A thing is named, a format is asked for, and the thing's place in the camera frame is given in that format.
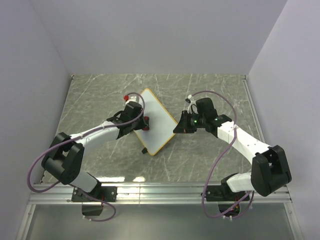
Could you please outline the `yellow framed whiteboard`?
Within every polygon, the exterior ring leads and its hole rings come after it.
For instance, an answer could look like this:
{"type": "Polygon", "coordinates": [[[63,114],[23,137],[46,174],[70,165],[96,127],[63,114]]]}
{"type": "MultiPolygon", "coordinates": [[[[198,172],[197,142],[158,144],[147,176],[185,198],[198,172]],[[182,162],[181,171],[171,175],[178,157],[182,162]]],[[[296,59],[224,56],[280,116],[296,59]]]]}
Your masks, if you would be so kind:
{"type": "Polygon", "coordinates": [[[173,138],[178,123],[149,88],[145,88],[141,96],[145,102],[143,115],[149,117],[149,130],[134,133],[149,155],[154,156],[173,138]]]}

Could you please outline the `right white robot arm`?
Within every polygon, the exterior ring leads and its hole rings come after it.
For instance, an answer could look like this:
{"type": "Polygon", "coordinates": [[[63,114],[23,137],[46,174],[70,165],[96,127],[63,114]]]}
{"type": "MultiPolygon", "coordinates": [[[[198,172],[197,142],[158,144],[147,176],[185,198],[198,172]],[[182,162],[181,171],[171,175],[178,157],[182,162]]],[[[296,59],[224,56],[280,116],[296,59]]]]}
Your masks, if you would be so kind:
{"type": "Polygon", "coordinates": [[[205,129],[216,138],[228,143],[251,164],[251,171],[234,173],[221,180],[219,199],[232,200],[239,192],[255,191],[267,197],[292,181],[285,150],[279,145],[270,146],[254,138],[225,114],[219,115],[210,98],[186,99],[188,109],[182,111],[175,134],[193,134],[205,129]]]}

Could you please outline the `red heart-shaped eraser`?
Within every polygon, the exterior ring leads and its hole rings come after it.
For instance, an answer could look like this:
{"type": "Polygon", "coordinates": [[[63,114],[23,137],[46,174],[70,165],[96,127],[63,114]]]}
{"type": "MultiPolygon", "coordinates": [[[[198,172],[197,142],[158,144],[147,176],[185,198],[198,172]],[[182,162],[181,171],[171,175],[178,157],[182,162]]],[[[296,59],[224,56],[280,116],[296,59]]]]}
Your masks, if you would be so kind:
{"type": "Polygon", "coordinates": [[[149,126],[150,118],[148,116],[144,116],[143,121],[144,121],[144,127],[142,128],[142,130],[148,131],[150,129],[150,126],[149,126]]]}

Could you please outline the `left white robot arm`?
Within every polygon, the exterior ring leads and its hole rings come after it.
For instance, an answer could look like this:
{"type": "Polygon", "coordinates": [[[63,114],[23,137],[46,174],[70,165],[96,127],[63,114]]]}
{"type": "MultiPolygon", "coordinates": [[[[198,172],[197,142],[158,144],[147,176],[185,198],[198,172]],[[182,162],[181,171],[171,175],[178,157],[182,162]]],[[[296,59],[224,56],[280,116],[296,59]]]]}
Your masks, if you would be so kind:
{"type": "Polygon", "coordinates": [[[52,150],[44,156],[42,167],[60,183],[83,190],[89,201],[98,200],[101,196],[100,182],[82,170],[83,158],[106,142],[118,140],[135,130],[147,129],[149,118],[144,116],[143,110],[139,103],[129,101],[124,110],[97,127],[72,135],[59,133],[51,143],[52,150]]]}

